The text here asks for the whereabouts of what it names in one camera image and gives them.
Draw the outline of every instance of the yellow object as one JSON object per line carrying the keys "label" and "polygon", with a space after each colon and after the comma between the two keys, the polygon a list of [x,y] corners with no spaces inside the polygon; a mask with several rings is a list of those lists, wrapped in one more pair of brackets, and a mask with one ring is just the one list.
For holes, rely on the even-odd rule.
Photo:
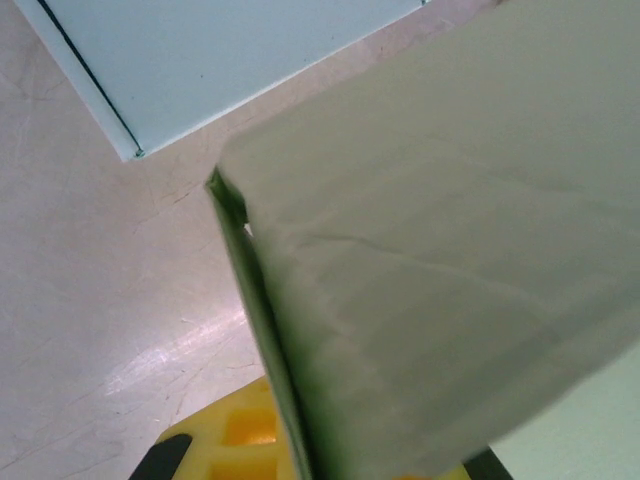
{"label": "yellow object", "polygon": [[[266,377],[170,427],[156,443],[178,434],[193,440],[172,480],[296,480]],[[458,467],[436,480],[470,479],[464,467]]]}

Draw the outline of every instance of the light blue panel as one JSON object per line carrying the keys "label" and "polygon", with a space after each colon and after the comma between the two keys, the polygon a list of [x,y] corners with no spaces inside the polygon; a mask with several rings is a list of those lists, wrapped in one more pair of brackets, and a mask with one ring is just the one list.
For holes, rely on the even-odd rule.
{"label": "light blue panel", "polygon": [[420,0],[48,0],[147,152]]}

